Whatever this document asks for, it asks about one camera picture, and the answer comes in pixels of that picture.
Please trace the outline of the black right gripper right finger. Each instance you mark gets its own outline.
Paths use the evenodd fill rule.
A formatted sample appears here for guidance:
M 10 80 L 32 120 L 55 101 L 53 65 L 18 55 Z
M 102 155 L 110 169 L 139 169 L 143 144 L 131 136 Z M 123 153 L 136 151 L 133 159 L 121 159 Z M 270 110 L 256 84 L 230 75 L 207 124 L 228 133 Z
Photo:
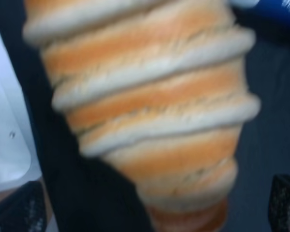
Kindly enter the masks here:
M 268 222 L 273 232 L 290 232 L 290 175 L 276 174 L 273 177 Z

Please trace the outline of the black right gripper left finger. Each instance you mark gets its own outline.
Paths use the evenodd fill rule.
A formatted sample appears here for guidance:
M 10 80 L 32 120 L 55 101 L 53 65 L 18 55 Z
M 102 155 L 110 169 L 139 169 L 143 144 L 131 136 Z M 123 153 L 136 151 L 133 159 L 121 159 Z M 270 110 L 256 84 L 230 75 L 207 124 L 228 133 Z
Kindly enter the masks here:
M 0 232 L 44 232 L 47 227 L 43 186 L 29 181 L 0 202 Z

